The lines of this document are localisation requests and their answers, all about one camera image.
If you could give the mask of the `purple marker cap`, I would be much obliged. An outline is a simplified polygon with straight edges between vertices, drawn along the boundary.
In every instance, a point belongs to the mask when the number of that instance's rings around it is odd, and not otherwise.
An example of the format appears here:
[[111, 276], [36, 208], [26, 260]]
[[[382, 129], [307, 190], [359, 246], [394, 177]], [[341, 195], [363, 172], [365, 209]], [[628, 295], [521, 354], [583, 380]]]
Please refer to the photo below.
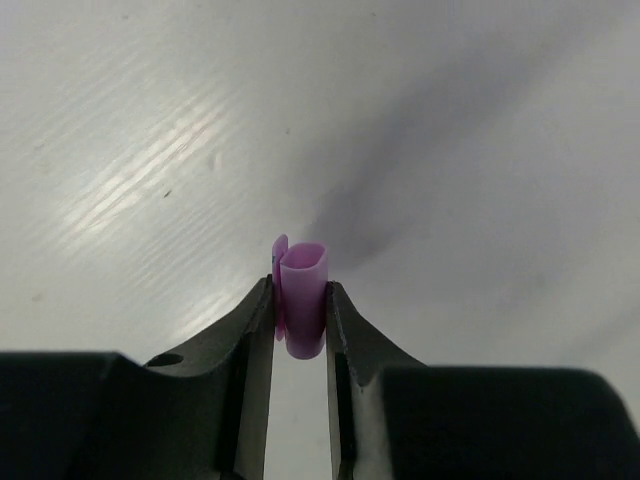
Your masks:
[[328, 273], [324, 245], [291, 245], [285, 234], [273, 243], [275, 338], [285, 342], [289, 355], [295, 359], [312, 359], [324, 347]]

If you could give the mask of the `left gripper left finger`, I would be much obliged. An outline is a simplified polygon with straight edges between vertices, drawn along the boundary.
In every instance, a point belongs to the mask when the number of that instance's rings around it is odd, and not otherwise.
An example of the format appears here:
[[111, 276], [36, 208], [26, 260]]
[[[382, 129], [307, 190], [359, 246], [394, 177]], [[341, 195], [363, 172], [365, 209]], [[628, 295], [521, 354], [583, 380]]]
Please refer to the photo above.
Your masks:
[[145, 364], [114, 352], [1, 356], [5, 479], [260, 479], [272, 283]]

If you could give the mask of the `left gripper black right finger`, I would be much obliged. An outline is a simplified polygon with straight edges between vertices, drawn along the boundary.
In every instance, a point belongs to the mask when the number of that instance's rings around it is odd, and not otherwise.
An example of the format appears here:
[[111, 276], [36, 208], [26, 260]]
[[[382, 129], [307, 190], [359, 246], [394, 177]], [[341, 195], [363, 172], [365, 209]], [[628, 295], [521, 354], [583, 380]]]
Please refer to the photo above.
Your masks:
[[326, 291], [336, 479], [635, 479], [639, 436], [582, 369], [428, 366]]

